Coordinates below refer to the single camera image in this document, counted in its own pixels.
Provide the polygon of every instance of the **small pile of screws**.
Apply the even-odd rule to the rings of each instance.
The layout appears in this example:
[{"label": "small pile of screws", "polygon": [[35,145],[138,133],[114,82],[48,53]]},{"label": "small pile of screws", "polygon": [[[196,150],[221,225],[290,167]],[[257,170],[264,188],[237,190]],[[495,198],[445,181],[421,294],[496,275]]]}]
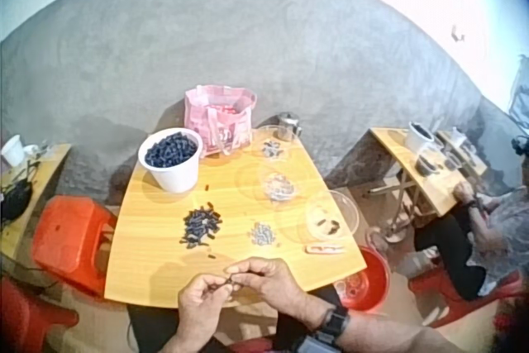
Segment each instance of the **small pile of screws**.
[{"label": "small pile of screws", "polygon": [[283,174],[272,173],[264,183],[264,192],[274,202],[285,202],[295,194],[294,185]]},{"label": "small pile of screws", "polygon": [[209,246],[203,240],[206,237],[214,240],[214,234],[220,230],[219,224],[222,223],[221,214],[215,212],[213,205],[207,202],[209,209],[204,209],[201,206],[198,210],[189,212],[183,221],[185,222],[185,235],[180,240],[180,244],[187,244],[188,248],[196,246]]},{"label": "small pile of screws", "polygon": [[266,140],[263,142],[263,149],[261,151],[263,152],[264,157],[277,159],[284,152],[284,150],[279,149],[280,147],[281,144],[279,142]]},{"label": "small pile of screws", "polygon": [[[329,222],[331,223],[331,229],[329,229],[329,231],[327,232],[327,235],[334,235],[340,229],[340,223],[338,221],[335,221],[334,219],[331,219]],[[316,225],[318,227],[321,227],[326,223],[327,223],[327,219],[322,219]]]},{"label": "small pile of screws", "polygon": [[275,233],[272,228],[265,223],[256,222],[254,228],[250,232],[252,237],[252,244],[258,246],[269,246],[275,241]]}]

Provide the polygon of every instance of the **gray shirt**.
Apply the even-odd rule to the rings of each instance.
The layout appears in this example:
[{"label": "gray shirt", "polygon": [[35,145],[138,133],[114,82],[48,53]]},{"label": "gray shirt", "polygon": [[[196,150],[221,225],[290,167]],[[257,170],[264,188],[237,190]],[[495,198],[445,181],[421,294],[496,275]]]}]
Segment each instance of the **gray shirt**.
[{"label": "gray shirt", "polygon": [[529,192],[526,187],[501,197],[500,205],[490,214],[490,228],[499,231],[507,249],[480,252],[473,244],[467,265],[482,266],[487,271],[480,296],[490,293],[501,279],[529,264]]}]

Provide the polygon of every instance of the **red bucket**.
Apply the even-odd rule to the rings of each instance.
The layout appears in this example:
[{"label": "red bucket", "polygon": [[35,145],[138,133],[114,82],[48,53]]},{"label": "red bucket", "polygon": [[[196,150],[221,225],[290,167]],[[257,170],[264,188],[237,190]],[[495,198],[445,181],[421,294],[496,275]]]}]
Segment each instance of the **red bucket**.
[{"label": "red bucket", "polygon": [[388,295],[389,268],[375,250],[360,247],[367,268],[335,283],[341,304],[360,312],[374,311]]}]

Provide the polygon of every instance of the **hand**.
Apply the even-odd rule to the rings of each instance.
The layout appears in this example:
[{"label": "hand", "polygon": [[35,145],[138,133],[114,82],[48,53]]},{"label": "hand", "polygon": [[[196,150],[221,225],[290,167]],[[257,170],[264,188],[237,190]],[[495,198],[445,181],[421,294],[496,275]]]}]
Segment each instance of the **hand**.
[{"label": "hand", "polygon": [[474,190],[468,182],[459,182],[454,187],[454,197],[463,204],[468,204],[474,200]]},{"label": "hand", "polygon": [[301,290],[284,260],[249,258],[226,269],[231,280],[254,289],[272,308],[289,316],[303,316],[307,295]]},{"label": "hand", "polygon": [[233,291],[225,282],[221,276],[199,274],[180,291],[179,328],[167,351],[197,352],[212,338],[222,305]]}]

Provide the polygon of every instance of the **floor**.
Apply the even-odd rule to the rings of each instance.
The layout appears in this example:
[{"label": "floor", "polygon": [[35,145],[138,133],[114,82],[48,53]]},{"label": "floor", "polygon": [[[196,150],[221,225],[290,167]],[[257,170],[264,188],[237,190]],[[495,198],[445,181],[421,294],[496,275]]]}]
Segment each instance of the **floor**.
[{"label": "floor", "polygon": [[[384,182],[391,184],[394,181],[389,179]],[[360,226],[355,233],[355,239],[361,245],[365,243],[365,229],[369,225],[377,225],[390,219],[396,208],[397,201],[392,195],[364,197],[366,190],[374,185],[380,186],[380,183],[342,189],[343,193],[355,201],[360,210]],[[31,234],[21,248],[21,253],[25,252],[22,254],[24,258],[21,258],[21,262],[26,266],[35,267],[29,257],[30,244]],[[28,276],[27,272],[22,270],[14,271],[17,277],[21,279],[29,277],[30,281],[40,285],[48,285],[54,281],[43,272],[32,272],[31,276]],[[442,302],[439,302],[437,297],[424,297],[418,302],[407,289],[407,279],[398,273],[392,273],[390,285],[388,297],[378,310],[379,314],[399,322],[418,325],[443,310]],[[57,327],[49,332],[47,344],[54,351],[68,353],[137,351],[132,331],[130,330],[127,335],[129,318],[125,307],[120,303],[94,302],[63,284],[48,288],[45,295],[51,301],[75,309],[80,317],[76,327],[66,331]],[[493,335],[492,319],[496,309],[496,303],[488,305],[458,322],[443,327],[440,332],[465,351],[486,351],[486,346],[489,345]],[[273,334],[276,316],[275,310],[265,303],[227,308],[222,311],[216,337],[225,344],[230,344],[233,341]]]}]

